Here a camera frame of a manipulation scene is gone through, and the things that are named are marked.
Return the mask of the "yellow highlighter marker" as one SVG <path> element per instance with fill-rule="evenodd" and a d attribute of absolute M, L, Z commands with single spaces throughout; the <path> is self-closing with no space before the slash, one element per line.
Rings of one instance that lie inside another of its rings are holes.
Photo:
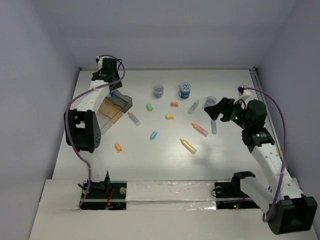
<path fill-rule="evenodd" d="M 197 152 L 197 150 L 185 139 L 180 139 L 181 144 L 191 153 L 191 154 L 195 154 Z"/>

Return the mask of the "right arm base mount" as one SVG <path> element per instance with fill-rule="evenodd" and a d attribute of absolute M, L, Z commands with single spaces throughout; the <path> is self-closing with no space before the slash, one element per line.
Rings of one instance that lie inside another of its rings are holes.
<path fill-rule="evenodd" d="M 231 180 L 216 181 L 211 196 L 216 199 L 218 210 L 259 209 L 257 204 L 241 191 L 240 180 L 256 176 L 250 171 L 233 174 Z"/>

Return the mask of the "yellow marker cap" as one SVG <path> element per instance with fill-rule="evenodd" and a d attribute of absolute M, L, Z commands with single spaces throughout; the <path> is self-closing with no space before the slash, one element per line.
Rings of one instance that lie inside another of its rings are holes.
<path fill-rule="evenodd" d="M 165 116 L 166 120 L 173 120 L 175 118 L 175 116 L 173 114 L 169 114 Z"/>

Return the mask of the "blue lid jar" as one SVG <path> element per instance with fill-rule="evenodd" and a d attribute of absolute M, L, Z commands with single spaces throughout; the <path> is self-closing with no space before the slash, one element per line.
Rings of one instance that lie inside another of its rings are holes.
<path fill-rule="evenodd" d="M 188 99 L 191 93 L 191 85 L 187 82 L 183 82 L 179 86 L 178 95 L 181 99 Z"/>

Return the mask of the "grey lid small jar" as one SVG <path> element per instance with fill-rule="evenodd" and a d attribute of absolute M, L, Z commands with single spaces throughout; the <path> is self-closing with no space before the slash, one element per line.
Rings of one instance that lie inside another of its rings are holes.
<path fill-rule="evenodd" d="M 153 87 L 153 95 L 155 98 L 159 99 L 164 96 L 164 86 L 157 84 Z"/>

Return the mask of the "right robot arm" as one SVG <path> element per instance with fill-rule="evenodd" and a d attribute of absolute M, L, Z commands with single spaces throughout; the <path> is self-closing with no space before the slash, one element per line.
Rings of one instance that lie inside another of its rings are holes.
<path fill-rule="evenodd" d="M 318 204 L 314 197 L 302 192 L 283 166 L 284 160 L 279 157 L 275 141 L 265 128 L 266 105 L 254 99 L 242 108 L 235 99 L 224 97 L 219 103 L 205 107 L 204 111 L 212 120 L 222 115 L 222 122 L 232 121 L 242 129 L 242 141 L 270 186 L 265 188 L 252 172 L 243 171 L 236 172 L 229 187 L 221 190 L 235 196 L 247 195 L 263 211 L 264 219 L 275 235 L 309 231 Z"/>

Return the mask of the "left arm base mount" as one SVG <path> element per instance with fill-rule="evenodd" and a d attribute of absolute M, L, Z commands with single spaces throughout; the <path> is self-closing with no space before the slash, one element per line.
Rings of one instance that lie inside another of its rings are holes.
<path fill-rule="evenodd" d="M 127 182 L 111 181 L 109 172 L 106 172 L 105 179 L 99 182 L 90 182 L 90 187 L 86 197 L 89 181 L 78 184 L 82 189 L 79 208 L 81 210 L 107 210 L 117 211 L 127 209 Z"/>

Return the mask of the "clear small jar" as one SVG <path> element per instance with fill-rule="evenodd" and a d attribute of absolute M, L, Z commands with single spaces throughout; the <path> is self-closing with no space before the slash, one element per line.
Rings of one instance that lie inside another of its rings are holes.
<path fill-rule="evenodd" d="M 211 107 L 214 106 L 217 103 L 217 99 L 214 96 L 208 96 L 205 99 L 204 107 Z"/>

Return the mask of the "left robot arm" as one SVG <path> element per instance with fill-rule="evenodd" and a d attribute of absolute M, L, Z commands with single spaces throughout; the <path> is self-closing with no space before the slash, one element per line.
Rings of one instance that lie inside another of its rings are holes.
<path fill-rule="evenodd" d="M 101 142 L 101 127 L 97 112 L 109 93 L 122 87 L 123 76 L 119 70 L 123 67 L 121 59 L 111 55 L 96 57 L 98 71 L 92 74 L 89 89 L 80 95 L 75 108 L 68 107 L 64 113 L 66 142 L 74 146 L 77 152 L 93 153 Z"/>

